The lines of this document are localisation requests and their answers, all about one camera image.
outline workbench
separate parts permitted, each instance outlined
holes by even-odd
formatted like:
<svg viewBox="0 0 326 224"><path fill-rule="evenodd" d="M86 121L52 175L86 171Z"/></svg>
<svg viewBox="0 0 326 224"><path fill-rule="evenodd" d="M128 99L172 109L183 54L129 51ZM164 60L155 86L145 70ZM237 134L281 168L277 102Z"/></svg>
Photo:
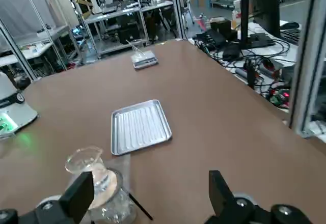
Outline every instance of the workbench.
<svg viewBox="0 0 326 224"><path fill-rule="evenodd" d="M0 144L1 208L21 214L61 194L64 164L78 148L111 154L111 113L158 99L167 143L131 153L131 189L153 223L199 224L213 214L209 170L262 208L291 204L326 220L326 157L273 113L273 106L187 41L150 46L159 64L135 71L130 53L45 77L24 92L39 118ZM139 211L136 223L149 223Z"/></svg>

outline mouse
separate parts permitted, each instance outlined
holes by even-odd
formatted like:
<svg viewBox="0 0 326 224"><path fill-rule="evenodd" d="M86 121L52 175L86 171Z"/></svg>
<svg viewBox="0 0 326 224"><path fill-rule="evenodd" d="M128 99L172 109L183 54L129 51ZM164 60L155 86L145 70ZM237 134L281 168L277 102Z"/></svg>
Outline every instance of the mouse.
<svg viewBox="0 0 326 224"><path fill-rule="evenodd" d="M263 59L262 63L267 70L271 70L271 71L275 70L274 64L269 59Z"/></svg>
<svg viewBox="0 0 326 224"><path fill-rule="evenodd" d="M300 25L297 22L288 22L281 25L281 30L298 29Z"/></svg>

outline green light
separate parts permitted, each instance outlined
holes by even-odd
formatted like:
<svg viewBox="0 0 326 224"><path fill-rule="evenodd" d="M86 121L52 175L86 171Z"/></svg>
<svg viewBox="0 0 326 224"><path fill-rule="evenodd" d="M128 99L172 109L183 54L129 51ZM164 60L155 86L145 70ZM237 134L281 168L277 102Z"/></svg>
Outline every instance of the green light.
<svg viewBox="0 0 326 224"><path fill-rule="evenodd" d="M0 135L5 135L15 131L18 125L6 113L0 114Z"/></svg>

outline keyboard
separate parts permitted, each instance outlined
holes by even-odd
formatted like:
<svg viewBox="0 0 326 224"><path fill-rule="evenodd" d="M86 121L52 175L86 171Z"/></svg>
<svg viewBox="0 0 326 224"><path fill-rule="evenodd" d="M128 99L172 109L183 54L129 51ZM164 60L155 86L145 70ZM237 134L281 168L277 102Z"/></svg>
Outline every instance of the keyboard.
<svg viewBox="0 0 326 224"><path fill-rule="evenodd" d="M281 31L281 39L299 46L301 30L299 29L289 29Z"/></svg>

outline shelf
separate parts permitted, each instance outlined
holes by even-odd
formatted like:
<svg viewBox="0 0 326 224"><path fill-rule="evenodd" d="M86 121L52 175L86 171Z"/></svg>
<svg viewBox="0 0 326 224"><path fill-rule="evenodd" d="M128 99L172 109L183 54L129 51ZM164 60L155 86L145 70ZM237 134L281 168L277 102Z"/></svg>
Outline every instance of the shelf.
<svg viewBox="0 0 326 224"><path fill-rule="evenodd" d="M139 7L135 7L135 8L131 8L131 9L119 10L119 11L109 13L109 14L94 14L94 15L91 15L90 17L88 17L85 20L85 23L86 24L96 23L96 22L99 22L102 20L112 19L112 18L119 17L122 15L138 12L139 10L140 10Z"/></svg>
<svg viewBox="0 0 326 224"><path fill-rule="evenodd" d="M146 38L143 38L142 41L145 43L147 42ZM131 47L130 44L122 44L119 41L118 42L112 42L110 40L96 40L95 41L96 44L96 49L99 52L99 55L103 55L106 53L110 53L110 52L114 52L114 51L118 51L121 49L125 49L128 47Z"/></svg>

